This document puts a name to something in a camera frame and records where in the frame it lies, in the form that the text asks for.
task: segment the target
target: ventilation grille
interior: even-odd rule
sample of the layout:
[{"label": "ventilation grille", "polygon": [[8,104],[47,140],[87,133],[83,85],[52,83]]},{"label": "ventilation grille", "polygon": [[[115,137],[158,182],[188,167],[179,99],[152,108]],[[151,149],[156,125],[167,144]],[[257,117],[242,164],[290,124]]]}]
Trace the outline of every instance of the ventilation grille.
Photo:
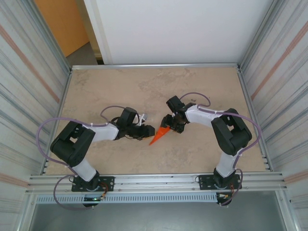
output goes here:
[{"label": "ventilation grille", "polygon": [[[62,204],[88,204],[85,202],[85,195],[59,195],[57,199]],[[127,194],[107,194],[103,201],[99,203],[168,203],[168,202],[217,202],[216,193],[127,193]],[[41,195],[37,199],[37,204],[54,204],[53,195]]]}]

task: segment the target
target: corrugated metal wall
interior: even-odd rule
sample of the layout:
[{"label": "corrugated metal wall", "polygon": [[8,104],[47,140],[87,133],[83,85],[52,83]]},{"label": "corrugated metal wall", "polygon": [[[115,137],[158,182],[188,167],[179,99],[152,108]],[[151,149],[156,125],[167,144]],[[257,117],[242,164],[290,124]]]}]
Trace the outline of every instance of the corrugated metal wall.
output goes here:
[{"label": "corrugated metal wall", "polygon": [[268,25],[244,80],[273,168],[282,171],[308,230],[308,1],[286,0]]},{"label": "corrugated metal wall", "polygon": [[[70,72],[23,2],[0,1],[1,231],[12,230],[29,176],[40,173],[43,158],[35,145],[36,131],[57,115]],[[40,137],[45,148],[52,126]]]}]

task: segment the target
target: marble-patterned surface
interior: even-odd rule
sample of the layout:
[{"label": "marble-patterned surface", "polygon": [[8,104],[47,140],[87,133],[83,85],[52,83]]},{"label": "marble-patterned surface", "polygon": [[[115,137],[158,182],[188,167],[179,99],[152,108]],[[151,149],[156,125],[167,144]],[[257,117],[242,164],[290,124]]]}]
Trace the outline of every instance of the marble-patterned surface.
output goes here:
[{"label": "marble-patterned surface", "polygon": [[[174,95],[191,91],[207,95],[211,109],[235,108],[249,116],[235,68],[170,68],[75,70],[67,93],[62,116],[88,123],[104,123],[100,111],[110,105],[129,106],[147,113],[146,124],[159,128],[163,116],[170,114],[166,101]],[[189,95],[185,103],[206,103],[198,95]],[[121,109],[108,109],[109,119]],[[66,122],[61,122],[59,131]],[[251,124],[247,123],[256,138]],[[221,150],[212,129],[188,124],[182,134],[169,132],[149,146],[142,141],[122,138],[118,141],[92,143],[86,155],[101,174],[194,173],[212,172]],[[244,153],[238,163],[243,171],[264,171],[258,146]],[[69,170],[49,163],[47,174],[65,174]]]}]

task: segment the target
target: orange object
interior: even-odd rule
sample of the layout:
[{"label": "orange object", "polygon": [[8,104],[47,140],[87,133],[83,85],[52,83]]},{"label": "orange object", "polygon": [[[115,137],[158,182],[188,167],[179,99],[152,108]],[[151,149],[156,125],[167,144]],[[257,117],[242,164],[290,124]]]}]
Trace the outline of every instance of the orange object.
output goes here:
[{"label": "orange object", "polygon": [[156,135],[154,136],[153,140],[151,141],[150,145],[156,142],[159,138],[161,138],[163,135],[165,135],[169,131],[170,131],[170,127],[166,127],[166,128],[160,127]]}]

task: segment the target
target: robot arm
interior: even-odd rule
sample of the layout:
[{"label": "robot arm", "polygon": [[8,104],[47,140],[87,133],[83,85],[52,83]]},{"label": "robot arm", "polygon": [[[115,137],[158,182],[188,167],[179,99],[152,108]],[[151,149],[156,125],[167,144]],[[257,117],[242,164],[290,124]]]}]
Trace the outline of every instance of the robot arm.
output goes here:
[{"label": "robot arm", "polygon": [[241,118],[217,112],[238,114],[237,111],[231,108],[227,111],[206,109],[208,112],[203,112],[194,103],[185,105],[177,96],[169,99],[167,105],[173,115],[164,117],[162,127],[169,126],[172,130],[182,133],[186,124],[199,123],[214,130],[222,149],[220,161],[214,169],[214,180],[219,188],[226,187],[235,174],[239,152],[247,146],[252,135]]},{"label": "robot arm", "polygon": [[121,116],[101,127],[86,127],[70,121],[52,142],[50,150],[78,174],[81,188],[94,190],[98,185],[99,173],[85,158],[91,143],[114,141],[125,136],[137,140],[153,136],[155,129],[150,125],[142,124],[146,117],[146,114],[139,115],[134,109],[126,107]]}]

